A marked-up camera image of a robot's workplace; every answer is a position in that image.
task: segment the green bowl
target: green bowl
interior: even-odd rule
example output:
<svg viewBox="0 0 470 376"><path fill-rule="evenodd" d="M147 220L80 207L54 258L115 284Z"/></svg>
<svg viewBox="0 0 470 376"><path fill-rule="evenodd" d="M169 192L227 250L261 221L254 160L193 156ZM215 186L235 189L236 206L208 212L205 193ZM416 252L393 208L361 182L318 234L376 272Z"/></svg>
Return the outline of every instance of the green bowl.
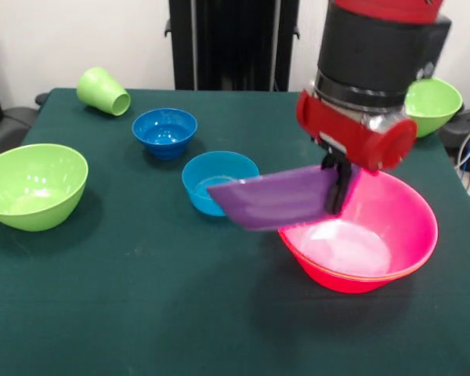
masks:
<svg viewBox="0 0 470 376"><path fill-rule="evenodd" d="M463 98L455 87L430 78L411 85L406 97L406 113L418 125L417 137L424 137L446 124L462 104Z"/></svg>
<svg viewBox="0 0 470 376"><path fill-rule="evenodd" d="M84 192L89 167L76 150L56 144L18 147L0 155L0 222L25 231L62 223Z"/></svg>

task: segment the purple cloth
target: purple cloth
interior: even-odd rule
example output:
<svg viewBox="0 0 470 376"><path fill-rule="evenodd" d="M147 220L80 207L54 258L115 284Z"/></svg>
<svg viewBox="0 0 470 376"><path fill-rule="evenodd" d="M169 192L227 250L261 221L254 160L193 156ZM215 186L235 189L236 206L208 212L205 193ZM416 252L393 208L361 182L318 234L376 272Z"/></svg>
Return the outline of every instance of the purple cloth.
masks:
<svg viewBox="0 0 470 376"><path fill-rule="evenodd" d="M359 171L352 167L349 194ZM246 230L278 230L330 217L324 203L337 178L333 168L309 166L210 186L208 192L226 215Z"/></svg>

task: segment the white wall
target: white wall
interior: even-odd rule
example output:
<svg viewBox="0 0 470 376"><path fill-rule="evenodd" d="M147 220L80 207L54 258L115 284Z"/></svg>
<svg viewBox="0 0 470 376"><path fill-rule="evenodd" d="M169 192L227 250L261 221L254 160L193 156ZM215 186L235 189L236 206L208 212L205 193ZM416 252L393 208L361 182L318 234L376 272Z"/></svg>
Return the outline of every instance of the white wall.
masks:
<svg viewBox="0 0 470 376"><path fill-rule="evenodd" d="M103 65L126 87L173 89L168 0L0 0L0 100L34 103Z"/></svg>
<svg viewBox="0 0 470 376"><path fill-rule="evenodd" d="M327 0L301 0L290 89L316 74ZM470 0L445 0L454 25L437 76L470 106ZM0 99L32 105L37 93L77 84L104 65L126 87L173 89L168 0L0 0Z"/></svg>
<svg viewBox="0 0 470 376"><path fill-rule="evenodd" d="M315 78L327 0L301 0L300 4L301 40L295 40L293 49L293 90L301 90ZM452 19L453 26L436 77L456 86L470 107L470 0L444 0L442 13Z"/></svg>

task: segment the bowl rim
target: bowl rim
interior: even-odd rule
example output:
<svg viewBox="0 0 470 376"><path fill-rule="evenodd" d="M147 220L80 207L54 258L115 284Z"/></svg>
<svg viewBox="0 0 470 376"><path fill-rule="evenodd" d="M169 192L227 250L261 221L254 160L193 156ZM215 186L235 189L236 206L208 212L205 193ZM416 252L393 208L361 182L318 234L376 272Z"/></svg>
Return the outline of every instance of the bowl rim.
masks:
<svg viewBox="0 0 470 376"><path fill-rule="evenodd" d="M226 150L213 150L213 151L208 151L206 153L202 153L202 154L198 154L196 157L193 157L191 158L188 163L185 164L185 167L183 167L183 170L181 171L181 181L183 182L183 186L185 187L186 191L188 192L188 194L190 195L193 195L195 197L198 197L202 200L207 200L207 201L212 201L212 202L215 202L215 200L213 198L208 198L208 197L202 197L200 196L199 194L196 194L194 193L188 186L187 184L185 183L185 171L187 170L187 168L190 166L190 164L197 160L197 159L201 159L202 157L205 157L207 156L208 154L232 154L232 155L235 155L237 157L242 157L243 159L249 161L252 165L252 167L257 171L257 176L260 176L261 175L261 172L259 171L259 167L258 165L251 159L249 158L248 156L246 155L243 155L243 154L240 154L240 153L237 153L235 151L226 151Z"/></svg>
<svg viewBox="0 0 470 376"><path fill-rule="evenodd" d="M405 107L405 103L404 103L404 109L406 111L406 115L412 117L412 118L418 118L418 119L437 119L437 118L446 118L448 116L453 116L454 114L456 114L461 106L463 106L463 95L459 92L458 89L456 89L454 86L452 86L452 84L450 84L449 82L447 81L444 81L440 78L426 78L426 79L423 79L423 80L419 80L419 81L415 81L413 82L413 84L411 85L411 87L413 85L418 85L418 84L421 84L422 82L425 82L425 81L437 81L437 82L440 82L441 84L443 84L444 86L446 86L447 88L451 89L455 94L457 94L457 97L460 99L460 103L459 105L457 106L457 109L456 110L453 110L453 111L449 111L449 112L446 112L445 114L441 114L439 116L428 116L428 115L414 115L412 114L410 111L407 110L407 107Z"/></svg>
<svg viewBox="0 0 470 376"><path fill-rule="evenodd" d="M344 279L348 279L348 280L358 280L358 281L363 281L363 282L379 282L379 281L387 281L387 280L397 280L399 278L402 278L402 277L405 277L405 276L408 276L412 273L414 273L416 270L420 269L429 259L430 257L432 256L433 252L435 251L436 249L436 245L437 245L437 242L439 240L439 224L437 222L437 218L436 218L436 215L434 213L434 211L432 210L432 207L430 206L430 204L426 201L426 199L420 195L419 192L416 191L415 188L413 188L412 186L410 186L409 184L407 184L406 182L404 182L403 180L401 179L397 179L395 176L393 175L390 175L386 172L379 172L380 175L385 175L385 177L387 179L392 179L392 180L397 180L399 183L402 183L406 188L408 188L409 190L412 190L416 196L418 197L418 199L421 201L421 203L424 205L425 207L425 210L430 214L429 218L432 220L432 226L436 229L435 233L434 233L434 237L432 239L432 244L430 247L428 247L428 250L426 251L426 254L424 257L421 258L421 260L419 262L417 262L416 264L406 268L406 269L403 269L403 270L400 270L398 272L395 272L395 273L390 273L390 274L386 274L384 276L381 276L381 277L362 277L362 276L353 276L351 274L347 274L347 273L341 273L341 272L336 272L334 270L331 270L331 269L328 269L324 266L321 266L317 263L315 263L314 261L310 260L309 258L307 258L306 256L304 256L292 243L291 241L289 240L289 238L287 237L287 235L285 234L285 231L287 229L289 229L290 227L285 227L285 228L282 228L282 229L278 229L278 233L279 233L279 236L280 238L282 239L282 241L285 243L285 245L289 248L289 250L292 252L292 254L295 256L295 257L298 257L300 258L302 261L306 262L308 265L316 268L316 269L319 269L321 270L322 272L324 273L327 273L327 274L330 274L332 276L335 276L335 277L339 277L339 278L344 278ZM320 222L324 222L324 221L317 221L317 222L314 222L314 223L310 223L310 224L315 224L315 223L320 223Z"/></svg>
<svg viewBox="0 0 470 376"><path fill-rule="evenodd" d="M163 111L163 110L171 110L171 111L174 111L174 112L181 112L183 114L186 114L187 116L191 117L193 119L193 122L195 124L195 127L193 128L193 131L191 131L191 133L185 137L184 139L181 139L180 141L178 141L177 143L151 143L150 141L146 141L145 139L141 138L137 133L136 133L136 130L135 130L135 126L136 126L136 122L140 119L140 118L143 118L145 116L147 116L148 114L151 114L153 112L158 112L158 111ZM146 145L153 145L153 146L156 146L156 147L171 147L173 145L177 145L178 143L184 143L184 142L187 142L189 141L190 139L193 138L193 136L195 135L195 133L197 133L197 130L198 130L198 121L197 121L197 118L194 117L190 112L188 111L185 111L185 110L180 110L179 108L173 108L173 107L161 107L161 108L155 108L153 110L149 110L147 112L143 112L141 115L139 115L136 119L134 119L134 121L132 122L132 134L134 135L134 137L136 137L140 142L142 143L145 143Z"/></svg>
<svg viewBox="0 0 470 376"><path fill-rule="evenodd" d="M75 155L78 155L81 158L81 160L84 162L84 166L85 166L85 175L84 175L84 178L82 179L81 183L77 186L77 189L73 190L73 193L71 193L69 196L65 197L64 200L62 200L61 202L58 202L56 204L51 204L50 206L48 206L46 208L43 208L43 209L40 209L40 210L29 211L28 213L7 214L7 213L0 212L0 216L2 216L2 217L22 217L22 216L25 216L25 215L33 215L33 214L46 212L50 209L53 209L57 206L60 206L64 202L70 200L87 183L87 178L89 176L89 164L87 163L87 160L85 159L85 157L79 151L75 150L72 147L66 146L66 145L61 145L61 144L58 144L58 143L32 143L30 145L18 146L18 147L15 147L13 149L7 150L6 152L0 154L0 159L2 157L6 156L6 155L13 154L13 153L17 152L18 150L31 149L31 148L35 148L35 147L44 147L44 146L54 146L55 148L69 150L70 152L74 153Z"/></svg>

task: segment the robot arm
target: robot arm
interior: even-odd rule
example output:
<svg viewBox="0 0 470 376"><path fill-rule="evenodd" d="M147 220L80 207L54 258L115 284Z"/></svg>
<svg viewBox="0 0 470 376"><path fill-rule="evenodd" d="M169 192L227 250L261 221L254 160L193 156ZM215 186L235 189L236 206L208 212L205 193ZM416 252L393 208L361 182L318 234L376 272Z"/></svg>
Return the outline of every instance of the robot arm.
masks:
<svg viewBox="0 0 470 376"><path fill-rule="evenodd" d="M330 0L316 80L297 118L336 168L326 210L342 210L351 164L376 173L409 153L416 124L404 112L410 84L433 75L451 22L443 0Z"/></svg>

